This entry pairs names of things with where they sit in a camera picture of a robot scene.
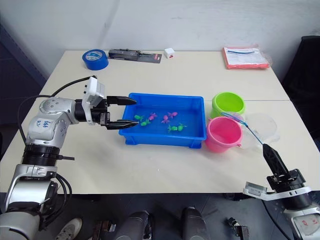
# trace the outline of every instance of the blue tape roll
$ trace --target blue tape roll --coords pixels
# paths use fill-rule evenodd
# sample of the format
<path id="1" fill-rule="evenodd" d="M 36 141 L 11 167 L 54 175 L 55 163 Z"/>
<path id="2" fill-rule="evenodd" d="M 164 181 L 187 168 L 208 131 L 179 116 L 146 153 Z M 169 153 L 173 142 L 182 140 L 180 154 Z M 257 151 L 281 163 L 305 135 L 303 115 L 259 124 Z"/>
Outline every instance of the blue tape roll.
<path id="1" fill-rule="evenodd" d="M 101 70 L 108 66 L 109 61 L 105 51 L 92 49 L 82 55 L 86 67 L 90 70 Z"/>

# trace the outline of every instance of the floor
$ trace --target floor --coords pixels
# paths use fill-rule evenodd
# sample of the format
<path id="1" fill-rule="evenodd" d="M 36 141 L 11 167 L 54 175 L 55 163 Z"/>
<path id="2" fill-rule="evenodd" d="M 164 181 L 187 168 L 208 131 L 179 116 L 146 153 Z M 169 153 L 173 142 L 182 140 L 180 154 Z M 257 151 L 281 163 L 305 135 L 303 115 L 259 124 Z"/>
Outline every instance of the floor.
<path id="1" fill-rule="evenodd" d="M 217 193 L 86 195 L 86 199 L 83 197 L 74 196 L 64 213 L 47 231 L 39 232 L 36 239 L 54 239 L 69 220 L 81 217 L 83 227 L 76 240 L 87 240 L 92 235 L 95 221 L 111 220 L 119 227 L 130 214 L 147 210 L 155 218 L 154 240 L 180 240 L 180 219 L 183 209 L 188 206 L 201 212 L 212 240 L 240 239 L 226 224 L 226 219 L 230 217 L 248 226 L 252 240 L 286 239 L 272 223 L 261 200 L 258 199 L 232 201 Z M 293 239 L 279 202 L 267 202 L 267 207 L 283 230 Z M 101 240 L 113 239 L 114 234 L 106 232 Z"/>

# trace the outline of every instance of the pink toy fish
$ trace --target pink toy fish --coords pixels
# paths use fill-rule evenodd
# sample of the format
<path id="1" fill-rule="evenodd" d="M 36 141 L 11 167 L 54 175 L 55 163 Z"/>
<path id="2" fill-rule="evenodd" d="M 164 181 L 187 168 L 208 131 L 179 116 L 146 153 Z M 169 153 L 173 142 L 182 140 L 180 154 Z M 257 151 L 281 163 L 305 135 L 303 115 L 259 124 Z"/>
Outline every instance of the pink toy fish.
<path id="1" fill-rule="evenodd" d="M 169 117 L 170 117 L 171 119 L 173 119 L 175 116 L 178 115 L 178 113 L 177 113 L 176 111 L 174 111 L 173 113 L 168 112 L 168 115 L 169 115 Z"/>
<path id="2" fill-rule="evenodd" d="M 170 121 L 169 121 L 168 119 L 169 119 L 169 117 L 168 117 L 167 115 L 164 115 L 164 116 L 163 116 L 163 120 L 161 121 L 161 123 L 162 123 L 162 124 L 167 124 L 167 123 L 169 123 Z"/>
<path id="3" fill-rule="evenodd" d="M 155 112 L 153 112 L 153 113 L 150 113 L 150 117 L 148 118 L 150 121 L 152 121 L 152 120 L 154 120 L 156 117 L 158 117 L 157 115 L 156 115 L 156 113 Z"/>

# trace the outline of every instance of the blue plastic tray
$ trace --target blue plastic tray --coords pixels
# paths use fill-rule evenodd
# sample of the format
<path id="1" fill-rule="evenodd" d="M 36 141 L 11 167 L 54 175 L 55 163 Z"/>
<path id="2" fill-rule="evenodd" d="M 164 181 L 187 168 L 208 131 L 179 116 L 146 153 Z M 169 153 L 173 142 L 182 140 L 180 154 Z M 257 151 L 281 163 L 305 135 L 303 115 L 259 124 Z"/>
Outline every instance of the blue plastic tray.
<path id="1" fill-rule="evenodd" d="M 192 149 L 201 148 L 201 142 L 206 140 L 206 120 L 204 99 L 201 96 L 158 95 L 146 93 L 130 93 L 129 97 L 137 104 L 125 107 L 122 119 L 135 120 L 134 116 L 144 116 L 145 121 L 150 113 L 157 117 L 147 126 L 136 125 L 121 129 L 119 134 L 125 137 L 128 145 L 157 144 L 185 146 Z M 161 123 L 168 112 L 177 112 L 169 123 Z M 183 124 L 182 131 L 168 131 L 170 126 Z"/>

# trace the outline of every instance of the green bucket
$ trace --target green bucket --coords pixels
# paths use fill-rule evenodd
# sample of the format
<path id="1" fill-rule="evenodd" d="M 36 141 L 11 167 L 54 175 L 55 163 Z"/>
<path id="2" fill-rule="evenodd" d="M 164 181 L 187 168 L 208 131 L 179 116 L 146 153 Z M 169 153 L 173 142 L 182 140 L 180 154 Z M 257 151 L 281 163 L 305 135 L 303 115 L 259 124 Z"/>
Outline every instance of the green bucket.
<path id="1" fill-rule="evenodd" d="M 216 118 L 222 116 L 223 112 L 233 112 L 243 114 L 246 105 L 244 100 L 233 92 L 221 92 L 212 99 L 212 111 L 210 117 Z"/>

